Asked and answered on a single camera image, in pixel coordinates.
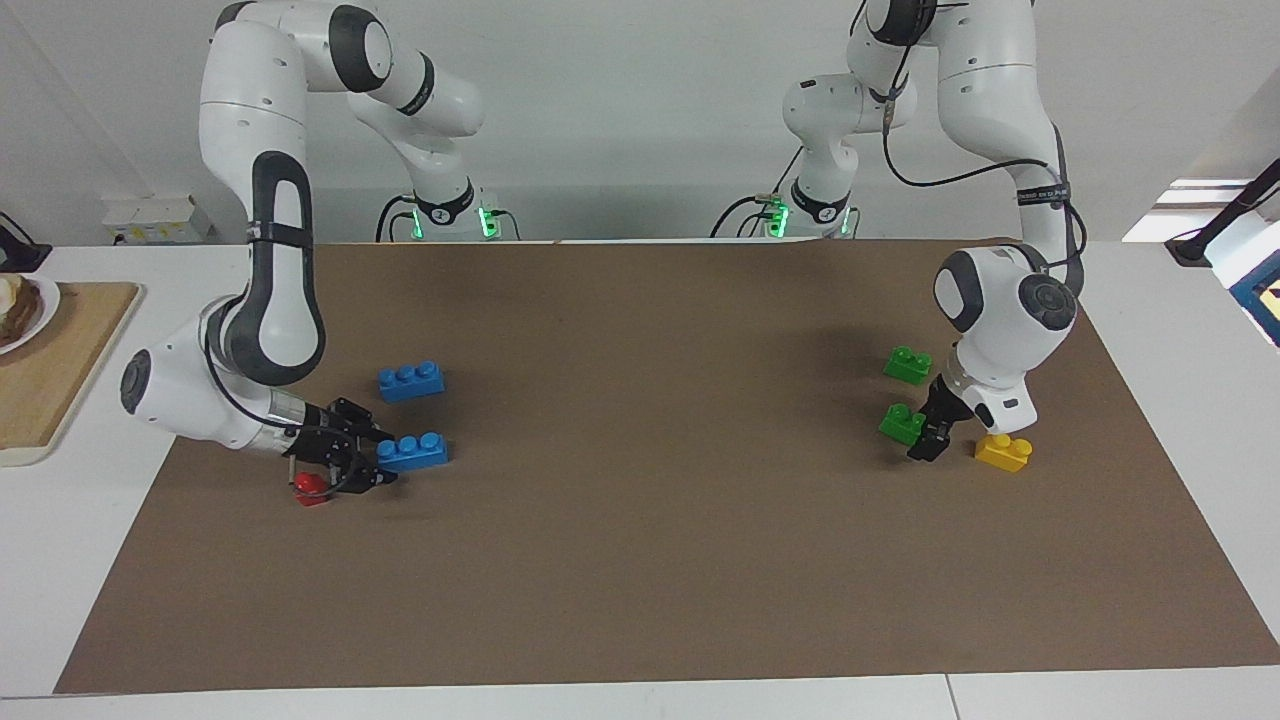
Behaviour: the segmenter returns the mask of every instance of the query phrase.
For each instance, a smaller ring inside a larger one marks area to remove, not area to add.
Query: black stand
[[[52,250],[51,245],[23,242],[0,225],[0,273],[33,273]]]
[[[1271,163],[1258,179],[1251,182],[1216,218],[1210,220],[1204,229],[1192,240],[1169,241],[1165,247],[1174,256],[1174,260],[1184,268],[1212,268],[1204,259],[1204,250],[1208,243],[1217,240],[1222,231],[1229,228],[1240,215],[1257,209],[1267,191],[1280,183],[1280,160]]]

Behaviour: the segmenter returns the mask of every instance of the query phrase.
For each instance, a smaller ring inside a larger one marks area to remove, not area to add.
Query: green lego brick
[[[884,374],[914,386],[923,384],[933,369],[933,357],[928,352],[913,352],[910,347],[895,347],[884,365]]]
[[[881,432],[902,445],[913,446],[924,432],[924,415],[920,413],[913,415],[906,405],[895,405],[884,415]]]

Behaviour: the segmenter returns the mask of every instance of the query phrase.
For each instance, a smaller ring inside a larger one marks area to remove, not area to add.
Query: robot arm
[[[404,47],[396,36],[393,49]],[[431,234],[449,240],[486,240],[488,218],[477,213],[479,192],[467,176],[454,138],[471,137],[484,123],[475,85],[438,68],[422,53],[422,81],[403,104],[394,95],[347,96],[360,122],[399,154],[413,183],[413,202]]]
[[[397,63],[392,37],[362,6],[268,0],[223,10],[201,87],[200,147],[246,209],[251,274],[241,295],[134,355],[120,384],[128,413],[183,437],[326,465],[330,492],[396,479],[366,455],[365,443],[392,439],[367,410],[343,398],[317,407],[278,386],[310,374],[325,346],[306,92],[367,95],[442,132],[479,128],[475,88],[420,53],[410,58]]]
[[[890,129],[915,111],[902,72],[916,45],[938,47],[943,131],[1009,170],[1023,223],[1021,245],[963,250],[937,274],[934,297],[963,337],[929,388],[925,433],[909,452],[934,460],[956,421],[977,416],[988,432],[1010,433],[1037,420],[1025,377],[1074,327],[1084,269],[1061,138],[1039,96],[1028,0],[868,0],[849,42],[851,74],[805,81],[787,95],[787,126],[805,146],[792,231],[833,234],[858,168],[841,137],[882,132],[888,155]],[[961,179],[916,183],[893,172],[918,187]]]

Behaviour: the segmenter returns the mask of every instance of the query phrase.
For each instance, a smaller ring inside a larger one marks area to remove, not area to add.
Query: white table
[[[246,259],[228,246],[96,247],[59,249],[46,264],[58,281],[134,281],[146,296],[59,450],[0,469],[0,717],[1280,717],[1280,666],[47,697],[173,441],[124,414],[120,372],[137,348],[238,291]],[[1084,305],[1276,633],[1280,355],[1212,273],[1175,266],[1160,246],[1091,246]]]

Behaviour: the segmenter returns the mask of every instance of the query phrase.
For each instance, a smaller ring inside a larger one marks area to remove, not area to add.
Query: toy brick
[[[392,473],[408,473],[434,468],[449,461],[449,448],[436,433],[421,438],[410,436],[399,442],[384,439],[378,443],[378,466]]]
[[[933,357],[928,352],[914,352],[910,347],[895,347],[884,365],[884,374],[914,386],[923,384],[933,369]]]
[[[1009,436],[987,436],[978,442],[974,457],[1001,470],[1016,473],[1030,461],[1032,443]]]
[[[415,397],[439,395],[444,392],[444,374],[430,360],[417,366],[404,365],[398,370],[381,370],[378,373],[378,392],[385,402],[403,402]]]
[[[913,446],[924,432],[924,415],[911,414],[911,409],[906,405],[895,405],[884,415],[881,432],[902,445]]]
[[[329,483],[315,473],[298,473],[293,478],[293,497],[303,507],[315,507],[329,502]]]

